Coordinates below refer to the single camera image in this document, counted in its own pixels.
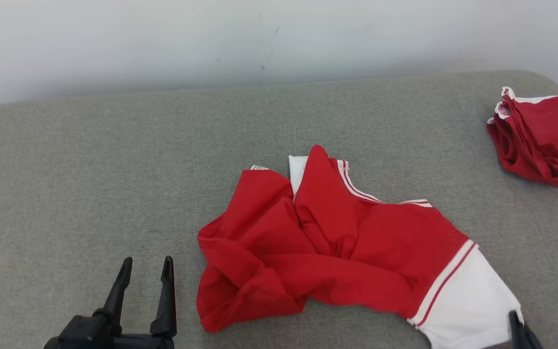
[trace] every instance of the white backdrop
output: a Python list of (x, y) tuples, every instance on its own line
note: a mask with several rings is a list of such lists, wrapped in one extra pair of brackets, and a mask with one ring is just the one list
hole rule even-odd
[(558, 1), (0, 0), (0, 103), (483, 69), (558, 82)]

